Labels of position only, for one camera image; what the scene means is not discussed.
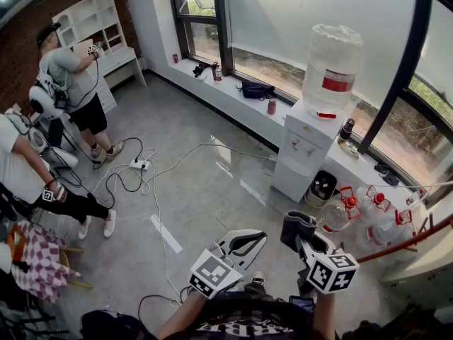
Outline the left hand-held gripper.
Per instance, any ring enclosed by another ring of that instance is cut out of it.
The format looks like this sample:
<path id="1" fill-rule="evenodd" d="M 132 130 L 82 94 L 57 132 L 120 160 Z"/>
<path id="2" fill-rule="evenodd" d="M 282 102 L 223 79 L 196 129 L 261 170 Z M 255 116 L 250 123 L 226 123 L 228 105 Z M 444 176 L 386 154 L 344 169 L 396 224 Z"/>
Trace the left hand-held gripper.
<path id="1" fill-rule="evenodd" d="M 238 270 L 246 270 L 266 244 L 267 235 L 257 229 L 238 229 L 221 238 L 221 248 L 231 249 L 231 260 Z M 190 269 L 189 284 L 208 300 L 234 287 L 243 275 L 205 249 Z"/>

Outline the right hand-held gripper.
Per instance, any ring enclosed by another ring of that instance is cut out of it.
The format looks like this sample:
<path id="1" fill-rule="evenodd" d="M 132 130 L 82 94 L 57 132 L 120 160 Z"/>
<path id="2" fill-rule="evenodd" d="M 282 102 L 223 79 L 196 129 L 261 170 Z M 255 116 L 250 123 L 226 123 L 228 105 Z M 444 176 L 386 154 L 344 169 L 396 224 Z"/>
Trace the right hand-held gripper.
<path id="1" fill-rule="evenodd" d="M 345 253 L 320 232 L 314 233 L 313 248 L 299 234 L 296 235 L 295 244 L 297 252 L 304 253 L 306 264 L 307 272 L 303 275 L 304 294 L 317 290 L 321 294 L 329 295 L 351 286 L 360 267 L 351 254 Z"/>

